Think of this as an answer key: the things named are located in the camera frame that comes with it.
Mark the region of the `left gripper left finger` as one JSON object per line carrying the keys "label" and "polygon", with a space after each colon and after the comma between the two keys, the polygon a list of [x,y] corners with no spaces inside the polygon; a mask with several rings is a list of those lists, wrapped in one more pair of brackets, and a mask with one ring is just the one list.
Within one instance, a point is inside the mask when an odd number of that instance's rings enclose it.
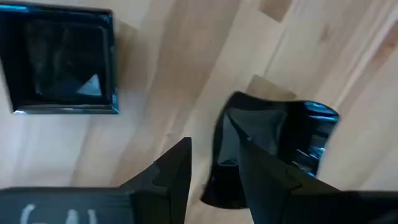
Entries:
{"label": "left gripper left finger", "polygon": [[192,139],[182,138],[148,168],[119,187],[133,224],[184,224],[192,177]]}

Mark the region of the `black wavy square plate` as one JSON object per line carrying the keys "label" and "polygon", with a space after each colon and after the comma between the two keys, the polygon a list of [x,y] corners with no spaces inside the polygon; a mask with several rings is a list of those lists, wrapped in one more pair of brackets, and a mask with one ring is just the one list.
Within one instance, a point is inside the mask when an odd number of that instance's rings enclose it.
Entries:
{"label": "black wavy square plate", "polygon": [[200,200],[223,209],[247,208],[238,162],[246,138],[315,177],[339,119],[335,110],[314,101],[260,99],[234,92],[216,120],[210,176]]}

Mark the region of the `small square black plate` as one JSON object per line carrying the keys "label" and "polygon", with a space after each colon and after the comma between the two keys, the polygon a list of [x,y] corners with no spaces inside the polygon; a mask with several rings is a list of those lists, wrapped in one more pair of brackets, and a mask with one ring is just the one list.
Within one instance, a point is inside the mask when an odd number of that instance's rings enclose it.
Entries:
{"label": "small square black plate", "polygon": [[110,9],[0,0],[0,62],[14,114],[118,114]]}

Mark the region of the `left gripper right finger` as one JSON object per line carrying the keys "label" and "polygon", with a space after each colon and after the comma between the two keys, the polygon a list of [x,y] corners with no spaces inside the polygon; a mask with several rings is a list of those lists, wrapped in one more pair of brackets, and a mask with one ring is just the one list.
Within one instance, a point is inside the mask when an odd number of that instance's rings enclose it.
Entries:
{"label": "left gripper right finger", "polygon": [[321,224],[321,206],[339,190],[245,140],[239,177],[255,224]]}

